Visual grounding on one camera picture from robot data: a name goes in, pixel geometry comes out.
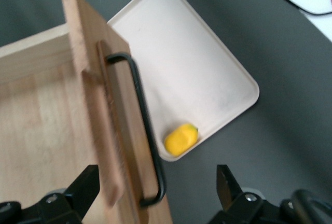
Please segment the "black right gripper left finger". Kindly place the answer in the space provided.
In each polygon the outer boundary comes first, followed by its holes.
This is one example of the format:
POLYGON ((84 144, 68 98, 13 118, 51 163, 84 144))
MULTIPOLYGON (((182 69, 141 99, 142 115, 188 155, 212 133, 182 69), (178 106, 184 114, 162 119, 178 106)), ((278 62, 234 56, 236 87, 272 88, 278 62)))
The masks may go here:
POLYGON ((82 223, 99 191, 99 168, 89 165, 64 192, 50 193, 27 208, 25 223, 82 223))

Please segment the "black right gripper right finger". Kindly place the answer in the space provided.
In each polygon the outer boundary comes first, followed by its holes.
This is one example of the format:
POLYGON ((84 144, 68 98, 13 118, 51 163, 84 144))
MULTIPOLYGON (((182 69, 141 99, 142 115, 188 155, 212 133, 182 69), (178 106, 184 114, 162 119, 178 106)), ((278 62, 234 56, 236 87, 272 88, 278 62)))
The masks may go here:
POLYGON ((227 165, 217 166, 216 190, 222 210, 209 223, 285 223, 277 206, 243 191, 227 165))

